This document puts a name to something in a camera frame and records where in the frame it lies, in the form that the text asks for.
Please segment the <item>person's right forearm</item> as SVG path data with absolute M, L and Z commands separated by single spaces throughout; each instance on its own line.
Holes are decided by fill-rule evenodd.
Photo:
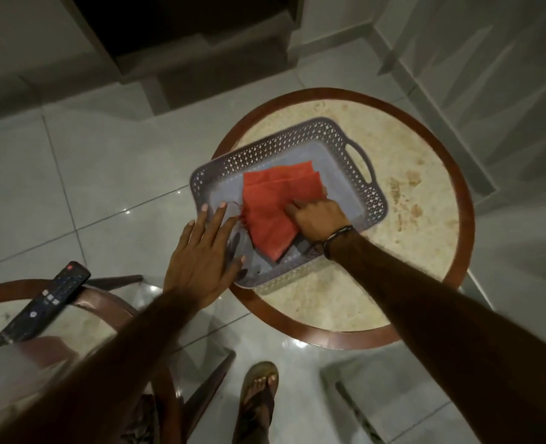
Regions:
M 546 342 L 367 241 L 330 245 L 482 444 L 546 444 Z

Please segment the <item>grey perforated plastic tray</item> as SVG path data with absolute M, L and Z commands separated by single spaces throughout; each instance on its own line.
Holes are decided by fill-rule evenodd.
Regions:
M 313 165 L 330 198 L 340 204 L 358 232 L 387 216 L 388 203 L 375 181 L 371 160 L 337 123 L 326 117 L 291 126 L 218 157 L 197 168 L 189 185 L 197 209 L 204 204 L 216 209 L 226 202 L 227 216 L 239 216 L 244 204 L 245 174 L 300 163 Z M 320 254 L 297 234 L 279 257 L 267 256 L 257 248 L 253 234 L 239 223 L 226 259 L 246 257 L 236 285 L 252 289 L 293 272 Z

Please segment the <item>person's left forearm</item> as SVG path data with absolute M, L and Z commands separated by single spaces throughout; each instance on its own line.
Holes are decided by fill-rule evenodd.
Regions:
M 168 291 L 8 425 L 0 444 L 114 444 L 176 337 L 201 308 Z

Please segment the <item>red cloth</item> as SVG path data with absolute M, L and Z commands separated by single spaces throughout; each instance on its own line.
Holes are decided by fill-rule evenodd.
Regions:
M 295 200 L 325 197 L 312 161 L 248 171 L 243 174 L 241 222 L 254 248 L 270 261 L 278 261 L 298 234 L 285 207 Z

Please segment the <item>person's foot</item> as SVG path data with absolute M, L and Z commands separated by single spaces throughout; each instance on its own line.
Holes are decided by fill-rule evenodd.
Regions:
M 268 432 L 275 408 L 275 395 L 279 375 L 269 373 L 249 383 L 239 412 L 239 427 L 242 436 L 255 430 Z

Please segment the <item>black remote control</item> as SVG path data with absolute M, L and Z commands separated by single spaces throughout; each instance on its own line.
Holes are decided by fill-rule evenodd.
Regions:
M 76 261 L 69 262 L 51 282 L 47 283 L 46 288 L 0 331 L 0 347 L 36 338 L 75 298 L 90 277 L 90 271 L 83 265 Z

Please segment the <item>person's right hand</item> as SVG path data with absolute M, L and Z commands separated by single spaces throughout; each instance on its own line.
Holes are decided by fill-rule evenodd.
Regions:
M 336 201 L 324 198 L 306 202 L 312 202 L 313 204 L 310 219 L 306 223 L 295 223 L 295 225 L 299 233 L 308 241 L 321 243 L 337 229 L 351 225 Z

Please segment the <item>black wristband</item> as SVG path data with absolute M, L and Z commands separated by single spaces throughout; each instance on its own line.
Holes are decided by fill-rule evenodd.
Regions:
M 342 228 L 339 228 L 337 229 L 336 231 L 334 231 L 333 233 L 331 233 L 331 235 L 322 242 L 322 253 L 323 255 L 325 256 L 325 258 L 327 260 L 332 260 L 331 258 L 331 255 L 330 255 L 330 245 L 331 243 L 338 237 L 341 237 L 345 234 L 348 234 L 352 231 L 356 231 L 354 226 L 352 225 L 346 225 L 346 226 L 343 226 Z

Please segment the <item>brown sandal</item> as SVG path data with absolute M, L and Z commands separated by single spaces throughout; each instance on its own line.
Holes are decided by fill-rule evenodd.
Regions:
M 232 444 L 269 444 L 279 371 L 271 361 L 254 364 L 246 373 Z

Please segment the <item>dark wooden cabinet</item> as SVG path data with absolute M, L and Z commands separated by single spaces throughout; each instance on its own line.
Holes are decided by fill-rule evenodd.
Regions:
M 305 0 L 60 0 L 99 58 L 125 83 L 280 45 L 301 26 Z

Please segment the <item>person's left hand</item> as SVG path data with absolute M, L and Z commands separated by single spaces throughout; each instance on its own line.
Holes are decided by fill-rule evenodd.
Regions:
M 207 204 L 201 208 L 195 219 L 194 248 L 178 256 L 175 248 L 164 279 L 162 297 L 194 313 L 211 305 L 232 285 L 229 284 L 230 263 L 226 262 L 227 244 L 224 252 L 211 250 L 205 244 L 205 231 L 213 215 L 209 220 Z M 237 216 L 224 220 L 227 243 L 237 221 Z

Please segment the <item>round marble-top wooden table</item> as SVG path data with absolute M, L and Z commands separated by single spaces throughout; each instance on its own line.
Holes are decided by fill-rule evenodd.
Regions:
M 469 269 L 475 213 L 464 176 L 444 145 L 402 109 L 340 88 L 307 88 L 276 97 L 245 115 L 212 159 L 315 117 L 334 120 L 369 157 L 388 214 L 364 235 L 402 260 L 458 289 Z M 400 340 L 380 309 L 336 265 L 320 257 L 302 274 L 265 290 L 232 287 L 258 319 L 301 342 L 367 350 Z

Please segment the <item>round glass-top wooden table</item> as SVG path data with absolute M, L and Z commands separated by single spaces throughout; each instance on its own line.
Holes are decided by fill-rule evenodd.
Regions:
M 122 288 L 141 282 L 142 276 L 122 276 L 94 279 L 77 292 L 70 305 L 79 313 L 88 311 L 98 317 L 113 330 L 118 331 L 135 316 L 137 310 L 119 296 L 105 288 Z M 0 283 L 0 331 L 47 284 L 46 279 L 23 279 Z M 187 400 L 179 393 L 177 379 L 170 369 L 163 367 L 151 380 L 160 426 L 160 444 L 187 444 L 188 439 L 202 418 L 209 403 L 224 381 L 234 360 L 236 352 L 228 350 L 225 359 L 213 373 L 197 388 Z

